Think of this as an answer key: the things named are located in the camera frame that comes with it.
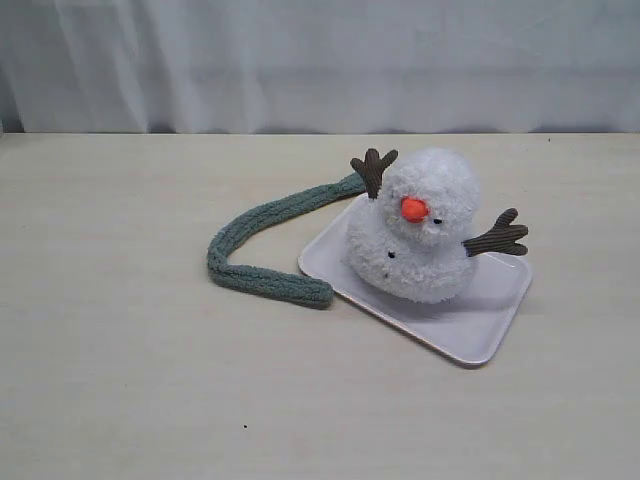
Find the white backdrop curtain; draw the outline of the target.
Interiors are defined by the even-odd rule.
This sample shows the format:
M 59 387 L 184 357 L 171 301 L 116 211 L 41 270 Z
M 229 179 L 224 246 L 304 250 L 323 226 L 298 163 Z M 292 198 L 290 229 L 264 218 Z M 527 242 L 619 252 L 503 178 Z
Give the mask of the white backdrop curtain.
M 635 1 L 5 1 L 7 132 L 635 132 Z

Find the white rectangular tray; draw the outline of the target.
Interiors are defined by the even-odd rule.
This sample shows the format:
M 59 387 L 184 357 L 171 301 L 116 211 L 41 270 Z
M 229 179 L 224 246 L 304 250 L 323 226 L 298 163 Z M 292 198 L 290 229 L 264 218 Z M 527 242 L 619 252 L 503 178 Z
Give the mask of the white rectangular tray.
M 466 368 L 487 364 L 499 349 L 533 280 L 525 257 L 484 254 L 459 296 L 438 304 L 401 299 L 364 282 L 346 261 L 350 217 L 366 203 L 356 197 L 298 257 L 300 271 L 382 323 Z

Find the white plush snowman toy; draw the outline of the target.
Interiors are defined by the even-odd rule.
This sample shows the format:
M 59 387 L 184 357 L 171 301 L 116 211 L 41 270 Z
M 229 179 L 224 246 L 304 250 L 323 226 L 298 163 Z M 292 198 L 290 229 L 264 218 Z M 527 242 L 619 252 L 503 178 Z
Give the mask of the white plush snowman toy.
M 366 200 L 346 230 L 349 266 L 369 285 L 416 303 L 458 296 L 487 253 L 524 256 L 528 233 L 514 207 L 484 233 L 473 231 L 480 184 L 469 162 L 452 150 L 427 147 L 401 154 L 375 148 L 350 165 Z

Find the green knitted scarf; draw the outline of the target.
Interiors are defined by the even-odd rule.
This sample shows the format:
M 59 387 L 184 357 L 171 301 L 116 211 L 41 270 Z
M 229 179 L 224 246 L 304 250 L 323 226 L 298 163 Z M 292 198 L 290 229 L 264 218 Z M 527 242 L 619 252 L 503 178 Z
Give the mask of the green knitted scarf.
M 320 279 L 250 264 L 229 258 L 254 235 L 296 217 L 316 211 L 365 191 L 355 173 L 343 179 L 299 191 L 253 207 L 222 227 L 209 243 L 206 263 L 214 284 L 234 291 L 311 309 L 327 309 L 334 298 L 332 286 Z

